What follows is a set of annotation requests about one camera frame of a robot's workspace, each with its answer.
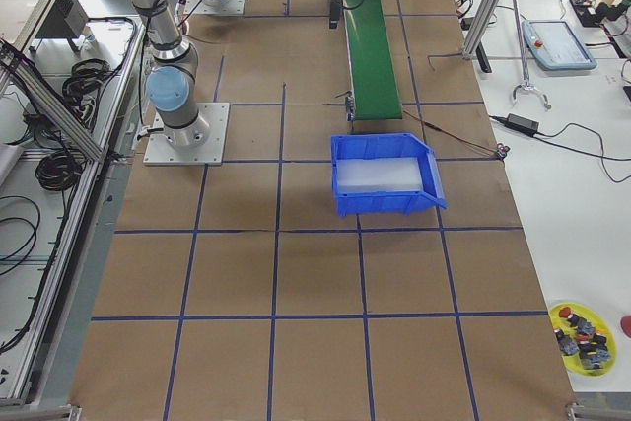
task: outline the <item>blue plastic tray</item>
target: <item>blue plastic tray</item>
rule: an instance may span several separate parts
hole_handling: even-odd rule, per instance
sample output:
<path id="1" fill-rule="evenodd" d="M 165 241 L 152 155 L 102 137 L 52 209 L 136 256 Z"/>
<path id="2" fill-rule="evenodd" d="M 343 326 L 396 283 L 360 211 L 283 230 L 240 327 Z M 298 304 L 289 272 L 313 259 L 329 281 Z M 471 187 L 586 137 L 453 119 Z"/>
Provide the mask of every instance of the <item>blue plastic tray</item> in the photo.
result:
<path id="1" fill-rule="evenodd" d="M 418 160 L 422 191 L 341 193 L 337 185 L 339 160 L 373 160 L 377 158 L 409 158 Z M 424 211 L 434 206 L 447 209 L 434 151 L 409 133 L 376 135 L 335 135 L 331 137 L 333 195 L 337 213 L 366 214 L 377 212 Z"/>

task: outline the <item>yellow bowl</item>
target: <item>yellow bowl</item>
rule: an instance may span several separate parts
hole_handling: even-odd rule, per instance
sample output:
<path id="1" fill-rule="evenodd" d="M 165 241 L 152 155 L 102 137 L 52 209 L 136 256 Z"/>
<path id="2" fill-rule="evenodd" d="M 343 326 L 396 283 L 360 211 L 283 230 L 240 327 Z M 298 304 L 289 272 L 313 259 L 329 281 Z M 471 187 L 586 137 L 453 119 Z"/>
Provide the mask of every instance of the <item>yellow bowl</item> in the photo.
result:
<path id="1" fill-rule="evenodd" d="M 617 351 L 615 348 L 615 341 L 613 340 L 613 334 L 609 330 L 607 324 L 604 323 L 604 320 L 597 315 L 595 312 L 590 310 L 589 308 L 579 305 L 578 303 L 561 303 L 556 305 L 554 308 L 550 310 L 550 319 L 552 320 L 552 325 L 554 327 L 558 327 L 563 330 L 567 335 L 574 338 L 576 336 L 576 329 L 574 327 L 570 327 L 570 323 L 564 317 L 559 315 L 559 311 L 562 308 L 569 306 L 572 309 L 572 313 L 575 315 L 584 317 L 592 325 L 596 328 L 596 332 L 606 336 L 607 338 L 607 348 L 609 349 L 609 354 L 611 354 L 611 358 L 602 364 L 602 368 L 598 370 L 587 370 L 583 368 L 581 364 L 581 359 L 579 358 L 579 354 L 574 355 L 564 355 L 563 363 L 565 364 L 565 368 L 574 372 L 575 374 L 585 375 L 586 377 L 600 377 L 606 374 L 611 368 L 613 364 L 615 364 L 615 359 L 617 356 Z"/>

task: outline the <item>blue bin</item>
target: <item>blue bin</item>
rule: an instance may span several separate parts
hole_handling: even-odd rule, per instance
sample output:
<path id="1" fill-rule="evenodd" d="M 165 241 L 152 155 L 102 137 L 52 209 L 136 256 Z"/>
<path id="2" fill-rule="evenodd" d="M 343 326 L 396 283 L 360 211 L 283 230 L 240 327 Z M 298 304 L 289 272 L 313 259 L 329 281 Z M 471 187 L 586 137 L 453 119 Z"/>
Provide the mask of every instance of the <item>blue bin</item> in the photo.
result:
<path id="1" fill-rule="evenodd" d="M 423 182 L 421 191 L 375 191 L 342 193 L 338 187 L 339 160 L 379 158 L 416 158 Z M 434 206 L 447 209 L 434 150 L 410 133 L 376 135 L 335 135 L 331 137 L 333 195 L 337 213 L 424 211 Z"/>

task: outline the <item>white mounting plate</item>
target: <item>white mounting plate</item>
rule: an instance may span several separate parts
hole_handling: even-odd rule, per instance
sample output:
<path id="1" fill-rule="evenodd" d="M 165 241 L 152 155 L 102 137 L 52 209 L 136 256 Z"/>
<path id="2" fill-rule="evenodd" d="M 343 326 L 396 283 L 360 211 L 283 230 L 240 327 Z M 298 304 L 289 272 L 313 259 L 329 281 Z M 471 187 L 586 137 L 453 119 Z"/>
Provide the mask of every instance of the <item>white mounting plate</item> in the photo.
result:
<path id="1" fill-rule="evenodd" d="M 162 133 L 149 137 L 143 160 L 145 165 L 221 165 L 224 158 L 226 129 L 228 128 L 229 103 L 199 103 L 199 113 L 210 124 L 208 140 L 197 147 L 176 148 Z M 162 120 L 156 116 L 153 127 L 162 128 Z"/>
<path id="2" fill-rule="evenodd" d="M 186 6 L 184 7 L 184 14 L 188 15 L 190 11 L 195 8 L 195 5 L 199 0 L 186 0 Z M 216 15 L 219 17 L 230 17 L 236 15 L 243 15 L 245 7 L 245 0 L 229 0 L 226 4 L 220 4 L 219 6 L 206 5 L 203 2 L 199 4 L 199 7 L 195 9 L 192 15 L 206 14 Z"/>

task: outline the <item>green conveyor belt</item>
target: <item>green conveyor belt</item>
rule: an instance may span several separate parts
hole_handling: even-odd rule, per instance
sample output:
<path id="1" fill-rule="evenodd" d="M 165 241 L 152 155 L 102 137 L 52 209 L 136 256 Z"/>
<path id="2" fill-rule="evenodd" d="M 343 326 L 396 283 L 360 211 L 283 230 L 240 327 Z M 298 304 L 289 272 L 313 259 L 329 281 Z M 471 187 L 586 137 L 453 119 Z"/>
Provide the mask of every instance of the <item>green conveyor belt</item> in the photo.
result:
<path id="1" fill-rule="evenodd" d="M 353 7 L 362 0 L 344 0 Z M 356 120 L 402 118 L 381 0 L 345 10 Z"/>

